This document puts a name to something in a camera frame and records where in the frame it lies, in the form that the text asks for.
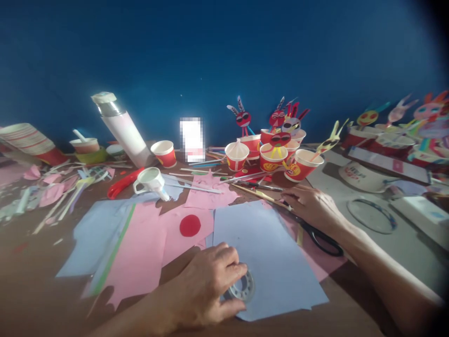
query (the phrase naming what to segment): red circle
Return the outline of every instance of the red circle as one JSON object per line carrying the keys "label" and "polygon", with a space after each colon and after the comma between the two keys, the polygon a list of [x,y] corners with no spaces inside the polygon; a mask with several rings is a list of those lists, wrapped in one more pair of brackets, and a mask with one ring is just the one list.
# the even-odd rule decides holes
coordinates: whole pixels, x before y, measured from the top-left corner
{"label": "red circle", "polygon": [[181,220],[179,231],[182,236],[192,237],[198,234],[201,228],[200,219],[196,215],[188,215]]}

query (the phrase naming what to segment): green stripe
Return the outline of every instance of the green stripe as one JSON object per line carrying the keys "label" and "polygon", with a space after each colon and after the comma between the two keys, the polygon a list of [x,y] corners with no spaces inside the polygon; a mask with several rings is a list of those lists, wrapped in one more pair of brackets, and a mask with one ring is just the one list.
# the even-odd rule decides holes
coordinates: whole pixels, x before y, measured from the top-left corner
{"label": "green stripe", "polygon": [[134,209],[136,208],[136,204],[134,204],[131,208],[130,214],[128,215],[128,219],[126,220],[126,224],[123,227],[123,231],[120,234],[120,237],[118,238],[117,244],[114,247],[114,250],[112,251],[111,256],[109,257],[108,264],[106,265],[106,268],[103,271],[103,274],[101,275],[100,280],[97,283],[97,286],[95,287],[92,295],[98,295],[103,290],[104,284],[106,282],[106,278],[108,277],[109,271],[111,270],[111,266],[116,259],[116,255],[118,252],[118,249],[120,245],[122,244],[123,237],[125,236],[126,230],[128,229],[128,226],[130,224],[132,214],[134,213]]}

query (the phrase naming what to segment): blue wall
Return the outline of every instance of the blue wall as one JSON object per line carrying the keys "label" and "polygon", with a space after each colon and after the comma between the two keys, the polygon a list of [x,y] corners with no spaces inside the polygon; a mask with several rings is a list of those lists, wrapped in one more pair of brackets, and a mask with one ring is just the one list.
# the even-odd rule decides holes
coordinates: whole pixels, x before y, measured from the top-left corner
{"label": "blue wall", "polygon": [[147,139],[179,144],[179,117],[197,116],[208,145],[225,145],[241,134],[226,109],[237,95],[253,130],[299,96],[306,141],[319,142],[374,100],[449,86],[441,37],[410,0],[73,3],[0,20],[0,125],[32,123],[63,149],[72,128],[113,139],[90,99],[100,91]]}

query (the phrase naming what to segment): pen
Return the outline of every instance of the pen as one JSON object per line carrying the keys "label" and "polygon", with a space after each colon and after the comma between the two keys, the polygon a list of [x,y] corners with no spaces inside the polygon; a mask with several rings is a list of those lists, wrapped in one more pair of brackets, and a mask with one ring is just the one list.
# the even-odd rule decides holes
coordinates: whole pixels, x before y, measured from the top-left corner
{"label": "pen", "polygon": [[236,181],[236,183],[240,184],[240,185],[244,185],[244,186],[253,186],[253,187],[259,187],[259,188],[264,188],[267,190],[275,190],[278,192],[282,192],[284,189],[280,188],[280,187],[272,187],[272,186],[265,186],[265,185],[260,185],[258,183],[250,183],[250,182],[246,182],[246,181]]}

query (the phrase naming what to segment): white thermos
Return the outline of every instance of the white thermos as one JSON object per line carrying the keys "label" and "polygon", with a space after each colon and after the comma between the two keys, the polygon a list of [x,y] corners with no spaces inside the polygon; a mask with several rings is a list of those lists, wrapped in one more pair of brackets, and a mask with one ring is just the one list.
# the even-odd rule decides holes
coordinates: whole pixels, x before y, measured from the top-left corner
{"label": "white thermos", "polygon": [[103,91],[91,98],[98,106],[103,122],[134,165],[138,168],[149,166],[152,162],[150,149],[145,144],[129,113],[117,103],[116,96]]}

